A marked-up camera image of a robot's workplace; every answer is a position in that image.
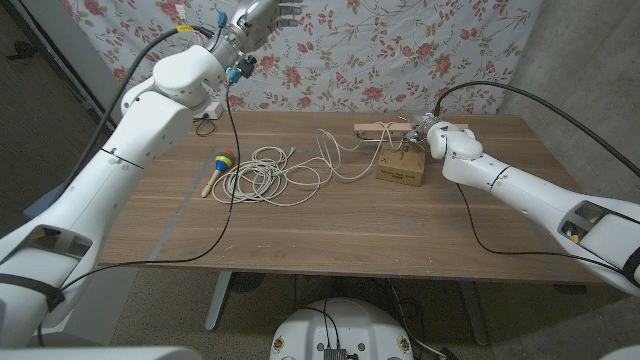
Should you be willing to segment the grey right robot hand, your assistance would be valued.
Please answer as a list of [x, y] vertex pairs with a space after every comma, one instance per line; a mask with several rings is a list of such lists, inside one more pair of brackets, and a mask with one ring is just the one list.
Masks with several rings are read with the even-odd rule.
[[440, 121], [441, 119], [432, 113], [411, 114], [408, 117], [411, 129], [404, 134], [403, 139], [412, 143], [421, 143], [427, 138], [429, 130]]

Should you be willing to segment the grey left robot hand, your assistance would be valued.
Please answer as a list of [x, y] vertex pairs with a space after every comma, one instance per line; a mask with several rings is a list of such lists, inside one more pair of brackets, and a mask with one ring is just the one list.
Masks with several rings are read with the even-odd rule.
[[302, 14], [301, 3], [301, 0], [239, 1], [213, 54], [221, 63], [231, 64], [260, 49], [278, 28], [298, 25], [295, 16]]

